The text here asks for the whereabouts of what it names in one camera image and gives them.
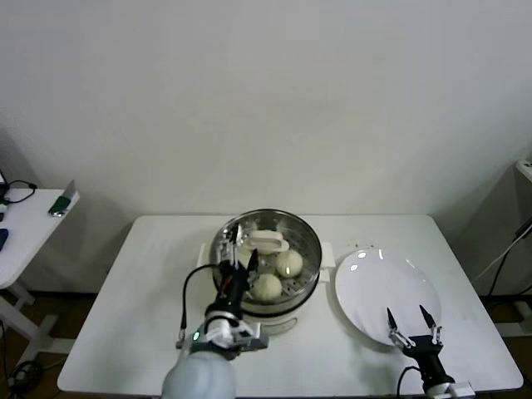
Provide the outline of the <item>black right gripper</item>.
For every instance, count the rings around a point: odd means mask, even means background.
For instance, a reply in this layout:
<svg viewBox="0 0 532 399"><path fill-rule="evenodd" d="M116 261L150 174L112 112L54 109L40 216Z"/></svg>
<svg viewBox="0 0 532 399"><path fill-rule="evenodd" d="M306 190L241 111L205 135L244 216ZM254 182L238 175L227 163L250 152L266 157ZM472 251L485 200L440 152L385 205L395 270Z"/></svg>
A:
<svg viewBox="0 0 532 399"><path fill-rule="evenodd" d="M455 380L446 374L439 358L439 353L443 348L441 326L436 323L433 316L422 305L419 305L419 308L430 330L429 335L414 337L403 335L398 329L391 309L387 308L388 337L396 347L402 349L404 355L416 361L421 372L423 387L452 383Z"/></svg>

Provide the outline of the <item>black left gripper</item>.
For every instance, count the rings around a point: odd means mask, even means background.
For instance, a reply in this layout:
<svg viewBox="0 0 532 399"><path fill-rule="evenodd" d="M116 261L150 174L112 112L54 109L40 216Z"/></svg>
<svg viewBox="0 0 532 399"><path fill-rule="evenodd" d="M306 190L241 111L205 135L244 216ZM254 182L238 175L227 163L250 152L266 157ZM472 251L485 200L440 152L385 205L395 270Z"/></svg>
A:
<svg viewBox="0 0 532 399"><path fill-rule="evenodd" d="M237 319L243 317L244 294L259 278L259 252L257 249L251 252L246 269L240 258L243 243L243 228L239 223L230 223L223 227L217 233L214 243L215 260L221 273L214 308L231 313Z"/></svg>

